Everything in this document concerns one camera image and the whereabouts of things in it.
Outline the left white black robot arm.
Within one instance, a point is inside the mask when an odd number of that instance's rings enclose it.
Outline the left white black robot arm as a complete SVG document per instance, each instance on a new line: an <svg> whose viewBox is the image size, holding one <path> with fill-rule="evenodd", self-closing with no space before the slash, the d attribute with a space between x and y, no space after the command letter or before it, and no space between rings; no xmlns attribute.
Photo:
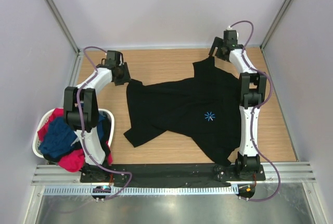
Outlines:
<svg viewBox="0 0 333 224"><path fill-rule="evenodd" d="M110 131L104 134L107 139L100 141L97 126L101 110L98 108L97 95L109 83L123 85L130 82L131 77L120 51L104 51L101 63L95 65L86 50L84 48L83 53L94 71L79 85L65 88L63 118L77 135L84 152L81 181L105 182L110 177L110 154L106 151L110 150L109 142L113 138L114 116L103 111L104 116L110 116L107 118Z"/></svg>

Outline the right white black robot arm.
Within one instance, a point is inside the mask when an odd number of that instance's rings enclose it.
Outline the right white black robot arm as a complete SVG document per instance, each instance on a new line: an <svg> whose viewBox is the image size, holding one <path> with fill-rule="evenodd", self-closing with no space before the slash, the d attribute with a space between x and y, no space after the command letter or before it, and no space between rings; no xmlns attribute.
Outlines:
<svg viewBox="0 0 333 224"><path fill-rule="evenodd" d="M215 37L209 54L233 64L239 73L241 141L235 164L225 171L231 173L232 180L264 181L258 152L258 119L260 105L265 101L267 78L254 67L245 47L238 43L238 32L232 27L224 30L222 38Z"/></svg>

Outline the black t shirt blue logo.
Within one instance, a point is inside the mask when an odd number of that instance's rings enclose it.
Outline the black t shirt blue logo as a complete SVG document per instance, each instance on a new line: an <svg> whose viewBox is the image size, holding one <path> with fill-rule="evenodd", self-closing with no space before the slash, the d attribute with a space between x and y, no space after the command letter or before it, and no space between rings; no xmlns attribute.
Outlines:
<svg viewBox="0 0 333 224"><path fill-rule="evenodd" d="M193 63L194 76L126 89L131 127L126 139L139 147L166 131L192 138L214 163L229 166L240 146L239 80L215 66L212 56Z"/></svg>

